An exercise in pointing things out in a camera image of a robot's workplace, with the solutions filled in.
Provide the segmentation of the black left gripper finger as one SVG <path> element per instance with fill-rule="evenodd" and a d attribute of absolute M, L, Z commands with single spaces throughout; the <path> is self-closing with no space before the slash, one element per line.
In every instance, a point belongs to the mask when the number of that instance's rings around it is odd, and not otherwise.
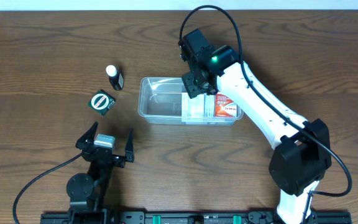
<path fill-rule="evenodd" d="M 124 151 L 125 161 L 134 162 L 133 130 L 130 130 Z"/>
<path fill-rule="evenodd" d="M 77 149 L 86 149 L 89 144 L 94 142 L 96 130 L 98 128 L 98 122 L 95 121 L 93 125 L 85 132 L 76 142 L 75 147 Z"/>

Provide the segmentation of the blue white medicine box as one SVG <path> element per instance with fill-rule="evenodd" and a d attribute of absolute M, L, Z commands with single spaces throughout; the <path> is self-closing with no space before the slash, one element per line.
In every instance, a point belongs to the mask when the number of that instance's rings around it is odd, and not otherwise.
<path fill-rule="evenodd" d="M 214 95 L 198 95 L 190 98 L 181 94 L 181 121 L 185 123 L 207 123 L 215 119 Z"/>

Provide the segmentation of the orange red medicine box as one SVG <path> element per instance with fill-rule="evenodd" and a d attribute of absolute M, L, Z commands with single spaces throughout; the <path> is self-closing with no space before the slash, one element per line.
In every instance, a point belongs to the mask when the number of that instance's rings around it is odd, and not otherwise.
<path fill-rule="evenodd" d="M 215 117 L 236 117 L 237 105 L 226 95 L 218 93 L 215 97 Z"/>

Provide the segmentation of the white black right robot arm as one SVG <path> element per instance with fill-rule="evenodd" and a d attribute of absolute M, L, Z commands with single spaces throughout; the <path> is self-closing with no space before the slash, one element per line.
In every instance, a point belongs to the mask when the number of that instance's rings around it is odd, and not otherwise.
<path fill-rule="evenodd" d="M 311 214 L 308 192 L 314 190 L 331 167 L 331 156 L 279 117 L 282 113 L 297 126 L 329 145 L 328 127 L 317 119 L 312 123 L 285 106 L 258 81 L 248 64 L 230 46 L 216 49 L 199 29 L 179 42 L 182 59 L 190 72 L 182 76 L 190 98 L 203 93 L 221 93 L 261 130 L 273 149 L 269 164 L 272 179 L 280 187 L 278 216 L 284 223 L 301 223 Z"/>

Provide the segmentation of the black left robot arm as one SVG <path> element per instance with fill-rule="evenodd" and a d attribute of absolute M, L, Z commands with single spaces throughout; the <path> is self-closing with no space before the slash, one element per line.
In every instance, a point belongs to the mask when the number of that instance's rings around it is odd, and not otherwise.
<path fill-rule="evenodd" d="M 133 132 L 129 133 L 125 154 L 113 153 L 115 138 L 96 134 L 98 123 L 94 123 L 76 142 L 82 158 L 89 162 L 86 173 L 75 174 L 67 182 L 70 197 L 69 224 L 115 223 L 114 211 L 104 207 L 104 196 L 109 186 L 112 170 L 124 168 L 127 162 L 134 162 Z"/>

